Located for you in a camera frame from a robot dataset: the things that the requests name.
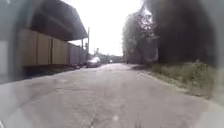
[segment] car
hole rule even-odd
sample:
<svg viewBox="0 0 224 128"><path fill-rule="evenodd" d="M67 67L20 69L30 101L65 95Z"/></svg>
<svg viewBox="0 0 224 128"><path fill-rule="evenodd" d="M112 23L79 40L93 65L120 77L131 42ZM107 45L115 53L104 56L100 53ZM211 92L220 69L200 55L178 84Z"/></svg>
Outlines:
<svg viewBox="0 0 224 128"><path fill-rule="evenodd" d="M92 59L87 61L87 68L96 68L101 65L99 57L93 57Z"/></svg>

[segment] asphalt road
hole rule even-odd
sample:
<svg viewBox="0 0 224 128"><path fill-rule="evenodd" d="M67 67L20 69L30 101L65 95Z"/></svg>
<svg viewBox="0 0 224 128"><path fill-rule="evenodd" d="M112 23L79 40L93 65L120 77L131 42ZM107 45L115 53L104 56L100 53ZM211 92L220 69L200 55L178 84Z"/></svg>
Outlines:
<svg viewBox="0 0 224 128"><path fill-rule="evenodd" d="M0 85L5 128L223 128L224 110L122 64Z"/></svg>

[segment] wall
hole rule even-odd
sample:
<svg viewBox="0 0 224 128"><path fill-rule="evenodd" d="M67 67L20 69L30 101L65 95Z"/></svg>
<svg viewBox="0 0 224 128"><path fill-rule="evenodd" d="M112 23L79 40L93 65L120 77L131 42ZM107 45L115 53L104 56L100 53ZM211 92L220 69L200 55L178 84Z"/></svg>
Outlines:
<svg viewBox="0 0 224 128"><path fill-rule="evenodd" d="M19 35L22 66L82 65L86 51L50 36L22 30Z"/></svg>

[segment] tree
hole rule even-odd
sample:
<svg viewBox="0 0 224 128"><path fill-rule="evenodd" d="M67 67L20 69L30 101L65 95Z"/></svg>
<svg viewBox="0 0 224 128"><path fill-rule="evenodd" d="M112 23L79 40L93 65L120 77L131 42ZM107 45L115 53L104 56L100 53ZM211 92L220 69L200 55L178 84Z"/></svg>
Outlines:
<svg viewBox="0 0 224 128"><path fill-rule="evenodd" d="M123 54L127 62L145 62L143 48L147 38L154 37L153 28L152 16L141 10L128 16L123 28Z"/></svg>

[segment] utility pole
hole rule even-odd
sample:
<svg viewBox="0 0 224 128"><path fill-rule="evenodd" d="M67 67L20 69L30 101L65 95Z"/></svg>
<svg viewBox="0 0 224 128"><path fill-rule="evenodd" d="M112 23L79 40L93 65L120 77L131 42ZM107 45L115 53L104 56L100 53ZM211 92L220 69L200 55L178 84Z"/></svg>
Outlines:
<svg viewBox="0 0 224 128"><path fill-rule="evenodd" d="M87 51L87 55L86 55L86 58L87 60L89 59L89 36L90 35L90 27L88 27L88 42L87 42L87 47L86 47L86 51Z"/></svg>
<svg viewBox="0 0 224 128"><path fill-rule="evenodd" d="M84 49L84 48L83 48L83 39L82 39L81 41L82 41L82 49Z"/></svg>

